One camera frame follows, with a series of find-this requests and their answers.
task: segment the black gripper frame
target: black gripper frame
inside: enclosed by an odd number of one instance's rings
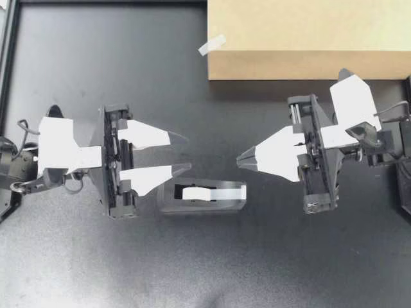
[[[320,129],[333,123],[324,113],[314,94],[287,100],[293,132],[303,133],[306,154],[298,155],[298,172],[304,185],[304,211],[307,214],[337,207],[338,181],[344,153],[338,148],[325,149]]]
[[[102,167],[89,170],[89,176],[101,196],[108,216],[129,218],[137,216],[136,195],[119,181],[119,170],[133,169],[132,144],[119,141],[118,130],[132,115],[126,105],[105,106],[99,116],[90,146],[101,146]]]

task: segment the dark work surface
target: dark work surface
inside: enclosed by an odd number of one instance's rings
[[[289,124],[288,96],[314,92],[331,114],[333,81],[209,82],[205,41],[205,5],[23,8],[8,137],[20,143],[16,121],[36,128],[58,103],[85,146],[97,108],[128,103],[190,139],[140,152],[139,166],[192,162],[184,176],[249,193],[236,216],[164,218],[153,191],[123,221],[102,215],[90,181],[24,197],[0,225],[0,307],[410,307],[411,224],[393,169],[347,162],[339,208],[307,216],[300,184],[236,167]],[[370,85],[380,110],[403,98],[399,81]]]

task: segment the black cable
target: black cable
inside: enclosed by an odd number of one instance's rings
[[[23,136],[23,140],[22,140],[22,142],[21,142],[21,146],[20,146],[19,150],[17,151],[17,153],[12,156],[12,160],[15,160],[17,157],[20,156],[22,150],[24,149],[24,145],[26,144],[27,135],[28,135],[29,133],[31,133],[31,134],[33,134],[33,135],[40,135],[39,132],[36,132],[35,130],[30,130],[30,129],[28,128],[28,123],[27,123],[27,120],[25,120],[25,119],[20,120],[19,122],[17,122],[17,125],[18,125],[21,129],[24,130],[24,136]]]
[[[411,180],[411,173],[410,171],[407,169],[407,167],[405,167],[404,162],[399,162],[398,163],[398,169],[401,171],[401,173],[407,178],[407,180]]]
[[[68,187],[66,186],[66,179],[64,179],[64,188],[66,189],[66,191],[67,191],[69,194],[78,194],[78,193],[83,189],[83,186],[84,186],[83,177],[81,177],[79,180],[77,180],[77,179],[73,176],[72,173],[70,174],[70,176],[71,176],[71,179],[72,179],[73,181],[80,182],[80,187],[77,188],[77,189],[75,189],[75,190],[72,190],[72,189],[70,189],[70,188],[68,188]]]
[[[386,113],[386,112],[388,112],[388,111],[390,111],[390,110],[392,110],[392,109],[394,109],[394,108],[397,108],[397,107],[399,107],[399,106],[407,106],[407,107],[405,108],[405,115],[404,115],[404,116],[397,117],[397,118],[381,119],[381,122],[382,122],[382,123],[384,123],[384,122],[391,122],[391,121],[396,121],[396,120],[398,120],[398,119],[410,117],[410,107],[409,107],[408,101],[400,101],[399,103],[396,103],[395,105],[392,105],[392,106],[388,107],[387,109],[384,109],[384,110],[382,110],[382,111],[377,112],[376,114],[374,114],[374,116],[380,116],[380,115],[382,115],[382,114],[384,114],[384,113]]]
[[[335,114],[335,112],[333,113],[333,117],[331,118],[332,122],[337,125],[337,115]]]

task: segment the white tape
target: white tape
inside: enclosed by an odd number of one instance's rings
[[[205,56],[210,51],[220,49],[226,42],[224,34],[217,35],[216,37],[210,38],[203,46],[198,49],[198,52]]]
[[[204,187],[186,187],[182,190],[183,200],[246,200],[247,186],[239,189],[208,189]]]

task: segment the cardboard box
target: cardboard box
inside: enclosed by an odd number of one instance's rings
[[[411,0],[208,0],[210,80],[411,74]]]

